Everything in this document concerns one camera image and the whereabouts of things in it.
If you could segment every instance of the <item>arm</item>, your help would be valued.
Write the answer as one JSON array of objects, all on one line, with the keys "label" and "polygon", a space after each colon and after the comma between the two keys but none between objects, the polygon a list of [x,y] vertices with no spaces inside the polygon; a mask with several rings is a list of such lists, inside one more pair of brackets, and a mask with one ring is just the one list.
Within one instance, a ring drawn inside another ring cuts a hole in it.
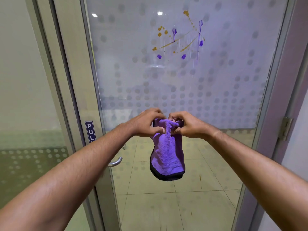
[{"label": "arm", "polygon": [[174,133],[210,143],[281,230],[308,230],[308,182],[188,112],[169,116],[177,118],[184,127]]},{"label": "arm", "polygon": [[165,133],[151,127],[164,119],[149,109],[77,151],[28,186],[0,210],[0,230],[64,230],[108,163],[134,135]]}]

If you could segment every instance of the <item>sticker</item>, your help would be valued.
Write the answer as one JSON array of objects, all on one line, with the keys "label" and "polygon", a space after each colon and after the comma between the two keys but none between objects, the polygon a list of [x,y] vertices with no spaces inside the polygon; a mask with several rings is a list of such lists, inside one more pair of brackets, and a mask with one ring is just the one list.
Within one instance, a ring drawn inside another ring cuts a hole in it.
[{"label": "sticker", "polygon": [[85,121],[85,123],[86,123],[89,143],[92,143],[94,140],[96,140],[93,121]]}]

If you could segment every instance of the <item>tiled floor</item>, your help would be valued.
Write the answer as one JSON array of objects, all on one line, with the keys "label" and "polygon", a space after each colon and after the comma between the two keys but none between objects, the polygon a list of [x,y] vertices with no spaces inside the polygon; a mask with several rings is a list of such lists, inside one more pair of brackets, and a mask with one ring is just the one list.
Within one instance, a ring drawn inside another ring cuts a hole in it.
[{"label": "tiled floor", "polygon": [[[229,134],[251,146],[253,133]],[[183,137],[186,173],[176,181],[156,179],[150,171],[150,138],[133,137],[114,159],[115,193],[123,231],[230,231],[242,182],[204,140]]]}]

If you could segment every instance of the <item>folded cloth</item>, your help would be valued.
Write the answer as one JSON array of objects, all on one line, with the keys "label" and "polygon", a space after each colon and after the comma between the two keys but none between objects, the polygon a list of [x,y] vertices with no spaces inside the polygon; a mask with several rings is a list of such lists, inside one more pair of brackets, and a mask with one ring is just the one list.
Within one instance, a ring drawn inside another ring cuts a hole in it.
[{"label": "folded cloth", "polygon": [[173,181],[182,178],[185,173],[182,136],[171,135],[171,130],[183,126],[183,121],[155,119],[153,127],[160,126],[165,134],[155,134],[152,137],[154,149],[150,157],[150,170],[162,181]]}]

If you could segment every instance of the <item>door hinge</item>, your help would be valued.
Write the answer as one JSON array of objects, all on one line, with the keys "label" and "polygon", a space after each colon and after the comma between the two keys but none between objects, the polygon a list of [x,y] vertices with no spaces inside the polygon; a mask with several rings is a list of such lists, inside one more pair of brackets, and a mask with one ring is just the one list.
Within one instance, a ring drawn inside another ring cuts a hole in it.
[{"label": "door hinge", "polygon": [[283,141],[287,140],[292,121],[293,121],[293,118],[288,118],[288,117],[283,118],[280,131],[279,131],[279,135],[278,135],[279,139],[282,139]]}]

